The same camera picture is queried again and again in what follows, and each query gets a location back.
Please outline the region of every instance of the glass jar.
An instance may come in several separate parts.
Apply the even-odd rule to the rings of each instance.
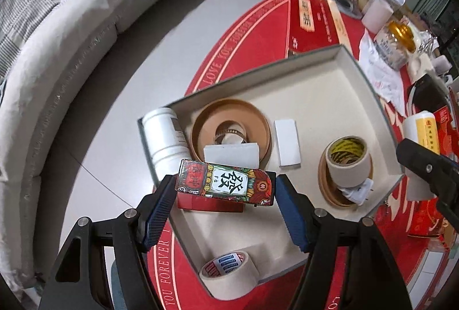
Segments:
[[[400,70],[408,62],[410,53],[416,50],[410,27],[396,21],[391,21],[378,32],[375,46],[382,59],[394,70]]]

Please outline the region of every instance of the floor tile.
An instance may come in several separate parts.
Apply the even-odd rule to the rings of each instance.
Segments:
[[[427,272],[422,272],[417,281],[415,286],[412,288],[411,292],[409,293],[409,298],[411,300],[411,304],[413,309],[419,304],[424,297],[424,294],[428,290],[430,283],[432,282],[434,274],[430,274]]]
[[[58,134],[83,166],[137,205],[153,187],[136,120],[185,93],[220,36],[261,0],[160,0],[121,34]]]
[[[419,263],[415,273],[413,274],[411,280],[409,281],[409,283],[406,285],[406,289],[408,290],[408,292],[410,292],[412,290],[412,288],[415,286],[416,284],[416,281],[417,279],[419,278],[419,275],[421,275],[421,272],[422,272],[422,268],[424,267],[424,263],[425,261],[427,260],[427,256],[429,254],[429,251],[426,250],[422,259],[421,259],[421,262]]]
[[[448,258],[448,263],[446,264],[445,270],[442,273],[442,276],[440,276],[440,280],[438,281],[437,285],[435,286],[435,290],[433,292],[433,296],[436,296],[438,292],[443,288],[445,285],[446,281],[448,280],[449,276],[453,272],[453,269],[455,268],[457,262],[459,260],[459,253],[456,251],[455,254],[449,254]]]
[[[53,145],[42,172],[34,237],[37,270],[46,279],[78,218],[115,218],[130,206],[83,169],[69,152]]]
[[[438,267],[440,266],[440,261],[443,258],[444,253],[441,252],[429,252],[427,260],[422,267],[422,272],[428,272],[430,274],[435,274]]]

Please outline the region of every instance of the blue gripper pad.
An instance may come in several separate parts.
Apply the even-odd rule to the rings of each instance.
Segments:
[[[174,186],[174,183],[169,183],[166,186],[160,196],[157,206],[153,209],[153,212],[148,218],[145,229],[145,239],[142,242],[142,245],[147,251],[158,244],[162,229],[164,229],[164,225],[169,218],[175,198],[177,197],[177,191]]]
[[[311,201],[295,190],[285,174],[276,178],[275,197],[293,243],[304,253],[311,251],[318,233],[312,220]]]

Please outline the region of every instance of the gold jar lid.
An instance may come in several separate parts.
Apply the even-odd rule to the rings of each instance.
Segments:
[[[399,24],[396,21],[391,21],[387,28],[394,34],[395,38],[402,45],[406,47],[406,49],[413,53],[416,50],[415,42],[413,41],[413,32],[411,31],[410,27],[405,24]]]

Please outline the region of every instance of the masking tape roll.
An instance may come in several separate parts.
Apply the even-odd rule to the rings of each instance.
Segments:
[[[260,275],[248,253],[237,251],[207,262],[199,277],[213,297],[230,301],[254,289]]]
[[[343,137],[330,143],[325,151],[328,170],[334,183],[352,188],[368,178],[371,160],[366,142],[359,137]]]
[[[247,131],[244,125],[236,121],[224,121],[217,127],[213,141],[215,144],[247,143]]]

